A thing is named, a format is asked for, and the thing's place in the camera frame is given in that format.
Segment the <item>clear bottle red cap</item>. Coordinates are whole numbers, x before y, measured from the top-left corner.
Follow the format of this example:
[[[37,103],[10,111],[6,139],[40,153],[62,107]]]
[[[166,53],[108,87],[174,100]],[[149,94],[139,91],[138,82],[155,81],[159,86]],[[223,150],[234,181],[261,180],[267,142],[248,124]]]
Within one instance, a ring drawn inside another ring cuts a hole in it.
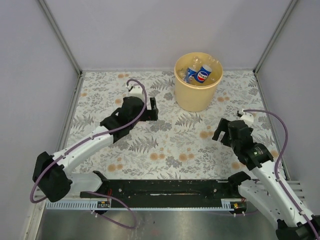
[[[177,71],[178,76],[185,82],[190,83],[189,68],[181,68]]]

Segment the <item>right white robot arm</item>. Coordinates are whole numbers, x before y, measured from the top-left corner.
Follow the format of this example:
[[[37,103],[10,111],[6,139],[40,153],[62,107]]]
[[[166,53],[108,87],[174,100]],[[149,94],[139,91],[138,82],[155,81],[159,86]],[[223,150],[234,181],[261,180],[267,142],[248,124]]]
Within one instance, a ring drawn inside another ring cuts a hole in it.
[[[254,142],[253,129],[243,120],[222,118],[212,139],[230,147],[237,159],[258,179],[263,188],[245,172],[228,178],[228,194],[242,196],[251,202],[275,227],[279,240],[318,240],[320,217],[314,215],[280,175],[272,154],[261,143]]]

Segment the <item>blue label bottle blue cap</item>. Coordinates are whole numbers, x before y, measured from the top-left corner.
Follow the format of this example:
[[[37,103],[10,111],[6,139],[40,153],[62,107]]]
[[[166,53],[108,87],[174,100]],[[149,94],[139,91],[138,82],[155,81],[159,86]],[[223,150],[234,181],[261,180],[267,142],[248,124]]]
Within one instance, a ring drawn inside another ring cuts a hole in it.
[[[185,77],[184,81],[188,84],[191,83],[191,78],[195,76],[197,71],[200,69],[202,66],[202,60],[198,56],[195,56],[192,58],[191,62],[188,64],[186,72],[185,72]]]

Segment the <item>Pepsi label plastic bottle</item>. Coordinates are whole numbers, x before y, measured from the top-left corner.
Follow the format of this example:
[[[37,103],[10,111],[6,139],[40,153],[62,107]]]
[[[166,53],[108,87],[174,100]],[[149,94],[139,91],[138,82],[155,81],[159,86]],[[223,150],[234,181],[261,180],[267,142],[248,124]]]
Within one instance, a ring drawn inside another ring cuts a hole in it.
[[[197,86],[207,86],[215,83],[222,75],[221,64],[213,57],[208,57],[201,62],[200,68],[195,75]]]

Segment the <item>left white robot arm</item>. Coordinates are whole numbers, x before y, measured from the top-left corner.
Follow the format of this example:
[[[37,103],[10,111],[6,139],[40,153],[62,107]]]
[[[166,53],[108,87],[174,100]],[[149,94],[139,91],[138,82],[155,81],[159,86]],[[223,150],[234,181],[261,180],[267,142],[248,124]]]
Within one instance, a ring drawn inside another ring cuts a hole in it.
[[[127,136],[138,122],[157,121],[159,110],[154,97],[146,103],[136,96],[123,98],[122,106],[102,120],[89,135],[77,143],[53,154],[38,155],[32,180],[45,198],[54,203],[71,192],[91,191],[96,197],[107,195],[109,186],[99,172],[72,173],[96,152]]]

